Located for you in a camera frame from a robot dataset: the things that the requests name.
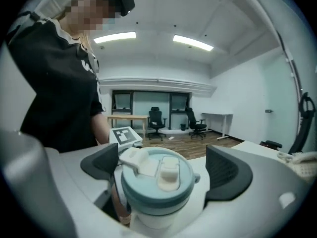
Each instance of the teal lid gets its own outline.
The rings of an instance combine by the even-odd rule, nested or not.
[[[140,151],[148,153],[146,158],[152,163],[149,167],[151,174],[140,174],[131,165],[123,166],[122,188],[130,205],[140,212],[151,215],[165,215],[183,207],[195,184],[191,165],[183,156],[169,149],[146,147]],[[169,170],[166,160],[172,161],[171,165],[175,162],[178,164],[178,170],[172,172],[176,184],[168,186],[162,185],[161,182],[163,170]]]

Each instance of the ceiling light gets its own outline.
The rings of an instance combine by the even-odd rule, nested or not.
[[[195,46],[197,48],[201,48],[207,51],[211,51],[213,49],[213,46],[207,45],[203,42],[199,42],[190,38],[179,36],[179,35],[175,35],[173,41]]]
[[[122,40],[122,39],[133,39],[136,37],[137,35],[135,32],[129,32],[129,33],[111,34],[111,35],[98,37],[98,38],[95,38],[94,41],[98,44],[101,42],[108,42],[108,41],[115,41],[115,40]]]

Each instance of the white desk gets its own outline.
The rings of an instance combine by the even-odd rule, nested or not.
[[[217,108],[217,109],[212,109],[212,110],[208,110],[208,112],[204,112],[202,113],[202,115],[204,116],[208,116],[208,115],[220,115],[223,116],[223,120],[222,120],[222,136],[218,137],[217,140],[221,140],[224,138],[227,138],[228,136],[225,135],[225,130],[227,127],[227,116],[233,115],[233,112],[229,109],[224,109],[224,108]]]
[[[252,143],[250,141],[244,141],[236,146],[233,146],[232,149],[236,149],[236,150],[247,152],[247,153],[253,153],[256,155],[264,156],[267,158],[271,158],[271,159],[275,159],[275,160],[283,162],[277,156],[279,151],[261,146],[259,144]]]

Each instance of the black office chair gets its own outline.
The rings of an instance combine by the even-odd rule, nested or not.
[[[200,124],[197,124],[199,121],[196,121],[194,112],[192,108],[187,108],[186,109],[186,114],[188,116],[188,122],[189,122],[189,127],[191,129],[193,129],[193,132],[190,132],[189,135],[192,135],[190,138],[193,138],[194,136],[196,137],[201,137],[202,140],[204,139],[204,137],[206,137],[206,134],[202,132],[203,129],[205,129],[207,127],[206,124],[203,124],[203,121],[205,121],[205,119],[200,119]]]
[[[149,127],[155,129],[155,132],[148,133],[149,140],[151,140],[150,135],[158,136],[161,141],[163,141],[162,135],[166,137],[166,134],[160,133],[159,129],[165,128],[167,118],[164,118],[164,124],[162,123],[162,111],[157,107],[152,107],[149,111],[150,117],[148,118]]]
[[[304,101],[306,102],[306,110],[304,110]],[[308,102],[310,102],[312,104],[312,107],[313,107],[312,110],[308,109],[309,108]],[[303,94],[301,101],[299,103],[299,111],[301,113],[302,125],[301,125],[299,133],[296,136],[296,139],[295,139],[291,149],[289,150],[288,154],[293,154],[293,153],[297,153],[297,152],[302,151],[302,149],[306,143],[309,130],[310,130],[311,125],[312,125],[312,121],[314,118],[314,114],[316,112],[316,108],[315,108],[315,105],[314,105],[312,99],[310,97],[308,97],[308,93]],[[266,146],[266,147],[274,149],[274,150],[278,150],[278,148],[283,147],[281,144],[270,141],[270,140],[267,140],[266,142],[261,142],[260,145]]]

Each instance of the table leg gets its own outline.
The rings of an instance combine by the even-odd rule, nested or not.
[[[206,132],[212,131],[212,129],[211,129],[211,116],[205,116],[205,117],[206,117],[206,124],[207,124]]]
[[[109,118],[107,117],[107,123],[109,125],[110,128],[112,128],[111,124],[109,123]]]
[[[142,127],[143,127],[143,139],[145,139],[145,119],[143,119],[143,122],[142,122]]]
[[[217,140],[221,140],[221,139],[229,137],[229,136],[225,136],[225,134],[224,134],[224,131],[226,130],[226,127],[227,127],[227,115],[224,115],[223,116],[223,122],[222,122],[222,136],[217,138]]]
[[[110,125],[111,128],[113,128],[113,119],[110,118],[109,120],[110,120],[110,122],[108,122],[108,124]]]

